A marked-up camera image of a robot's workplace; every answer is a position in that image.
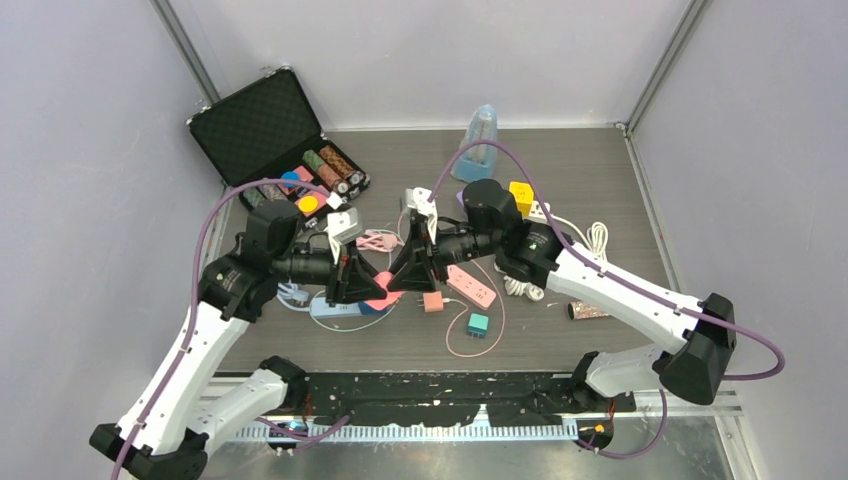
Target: wooden tabletop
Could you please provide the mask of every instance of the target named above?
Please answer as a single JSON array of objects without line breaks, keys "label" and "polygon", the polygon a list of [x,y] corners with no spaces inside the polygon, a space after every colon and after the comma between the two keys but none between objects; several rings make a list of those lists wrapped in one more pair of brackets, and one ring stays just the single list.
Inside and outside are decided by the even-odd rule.
[{"label": "wooden tabletop", "polygon": [[[371,175],[371,188],[352,202],[365,227],[394,230],[403,190],[415,186],[432,188],[463,133],[432,130],[331,134],[332,140]],[[524,160],[554,214],[584,230],[594,221],[604,222],[610,230],[609,260],[667,286],[633,167],[618,130],[501,130],[499,140]],[[515,165],[502,154],[495,179],[504,186],[511,180],[523,180]],[[439,190],[440,215],[462,218],[455,194],[464,185],[448,176]],[[244,229],[245,219],[241,205],[234,205],[222,251],[232,247],[233,235]],[[406,229],[407,225],[403,225],[404,232]],[[376,268],[385,270],[386,254],[366,252],[365,256]],[[492,259],[480,263],[503,294],[503,279],[492,270]],[[473,265],[463,264],[462,268],[487,283]],[[445,296],[461,298],[447,287],[442,290]],[[449,303],[443,312],[425,314],[418,305],[420,297],[418,293],[405,294],[385,320],[355,333],[320,328],[306,313],[291,312],[273,300],[264,308],[262,318],[230,350],[220,370],[252,371],[263,359],[280,355],[307,371],[568,371],[586,352],[615,352],[648,343],[646,337],[613,318],[569,320],[565,305],[572,299],[546,292],[540,302],[504,296],[506,330],[499,345],[479,358],[458,358],[445,348],[445,332],[462,307]],[[489,317],[489,333],[484,339],[466,335],[466,313],[451,334],[451,346],[460,353],[485,350],[501,328],[498,301],[488,311],[471,311]],[[325,323],[354,328],[373,319],[354,317]]]}]

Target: gray wall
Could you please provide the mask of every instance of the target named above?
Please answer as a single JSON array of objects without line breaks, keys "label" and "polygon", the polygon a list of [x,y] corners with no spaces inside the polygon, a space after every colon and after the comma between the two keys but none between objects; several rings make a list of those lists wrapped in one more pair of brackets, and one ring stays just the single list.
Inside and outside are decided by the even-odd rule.
[{"label": "gray wall", "polygon": [[327,130],[630,115],[689,0],[171,0],[222,94],[290,63]]},{"label": "gray wall", "polygon": [[3,2],[0,58],[0,469],[105,479],[88,436],[170,346],[220,194],[201,97],[147,0]]},{"label": "gray wall", "polygon": [[[786,371],[739,384],[766,478],[842,478],[848,3],[715,1],[637,132],[683,283]],[[741,341],[734,372],[772,364]]]}]

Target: pink cable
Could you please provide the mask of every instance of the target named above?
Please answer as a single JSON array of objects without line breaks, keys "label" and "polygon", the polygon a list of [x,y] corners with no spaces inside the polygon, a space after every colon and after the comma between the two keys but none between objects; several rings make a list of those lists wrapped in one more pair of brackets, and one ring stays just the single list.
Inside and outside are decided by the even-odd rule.
[{"label": "pink cable", "polygon": [[390,253],[398,245],[403,245],[403,242],[395,235],[378,232],[369,233],[369,230],[365,231],[365,235],[356,239],[357,247],[375,252]]},{"label": "pink cable", "polygon": [[506,330],[506,306],[504,306],[503,296],[501,295],[501,292],[498,291],[497,284],[495,284],[495,281],[492,280],[492,277],[488,273],[486,273],[486,270],[484,270],[483,267],[481,267],[480,264],[477,263],[477,260],[471,260],[471,263],[473,263],[477,268],[480,269],[481,272],[483,272],[483,275],[485,275],[486,278],[489,279],[489,282],[491,282],[492,287],[494,287],[495,293],[497,293],[498,301],[501,302],[501,312],[503,313],[503,320],[501,321],[501,332],[498,334],[498,338],[495,339],[495,343],[493,343],[489,348],[483,350],[480,353],[474,353],[474,354],[470,354],[470,355],[464,354],[464,353],[456,353],[455,351],[453,351],[453,349],[450,346],[450,332],[451,332],[451,329],[453,329],[453,325],[456,323],[457,320],[459,320],[459,317],[461,317],[465,312],[468,311],[468,304],[466,304],[465,302],[462,302],[460,300],[454,300],[454,302],[457,302],[457,303],[463,305],[465,307],[465,309],[463,311],[459,312],[459,315],[453,317],[453,320],[451,320],[450,325],[448,325],[448,331],[447,331],[447,333],[445,333],[445,346],[448,348],[448,351],[451,352],[451,354],[453,354],[457,357],[460,357],[460,358],[482,357],[483,355],[491,352],[495,347],[498,346],[498,343],[500,343],[501,338],[503,338],[503,332],[504,332],[504,330]]}]

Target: yellow block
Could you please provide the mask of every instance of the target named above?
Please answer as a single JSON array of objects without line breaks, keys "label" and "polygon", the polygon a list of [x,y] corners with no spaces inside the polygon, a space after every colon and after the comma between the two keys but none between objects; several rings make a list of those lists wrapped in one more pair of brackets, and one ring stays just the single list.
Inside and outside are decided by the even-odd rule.
[{"label": "yellow block", "polygon": [[521,215],[530,215],[530,207],[533,206],[533,189],[524,182],[509,182],[509,193],[515,197],[515,204]]}]

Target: white power strip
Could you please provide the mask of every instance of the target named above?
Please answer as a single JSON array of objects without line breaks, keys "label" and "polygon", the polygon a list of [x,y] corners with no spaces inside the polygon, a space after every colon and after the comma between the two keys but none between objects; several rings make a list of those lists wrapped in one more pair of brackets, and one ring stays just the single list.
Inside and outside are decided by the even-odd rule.
[{"label": "white power strip", "polygon": [[[548,212],[551,211],[551,204],[545,202],[545,207],[547,207]],[[527,220],[531,220],[536,223],[548,223],[548,219],[545,218],[545,214],[542,213],[542,207],[539,205],[538,200],[533,200],[533,206],[530,207],[530,213],[527,215]]]}]

